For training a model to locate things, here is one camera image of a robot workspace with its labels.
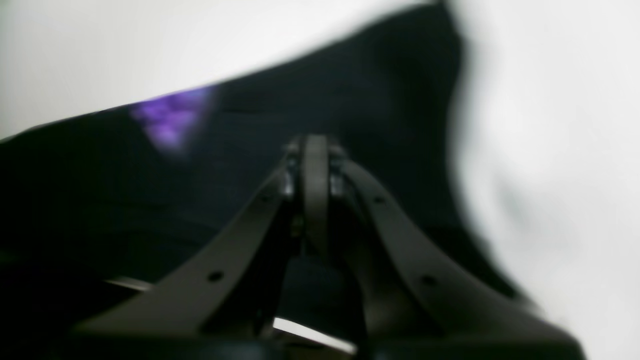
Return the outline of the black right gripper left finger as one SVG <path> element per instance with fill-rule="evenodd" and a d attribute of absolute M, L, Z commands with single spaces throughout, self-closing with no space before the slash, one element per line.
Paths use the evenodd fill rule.
<path fill-rule="evenodd" d="M 201 252 L 153 289 L 82 322 L 77 334 L 99 337 L 198 337 L 247 273 L 279 210 L 302 203 L 302 231 L 320 254 L 329 252 L 330 144 L 310 135 L 291 143 L 253 198 Z"/>

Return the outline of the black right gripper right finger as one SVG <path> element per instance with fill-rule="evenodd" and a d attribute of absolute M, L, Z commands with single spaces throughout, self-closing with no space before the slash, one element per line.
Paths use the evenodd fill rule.
<path fill-rule="evenodd" d="M 373 342 L 373 360 L 583 360 L 579 342 L 483 284 L 413 223 L 377 178 L 330 145 L 332 193 L 356 203 L 398 282 L 443 331 Z"/>

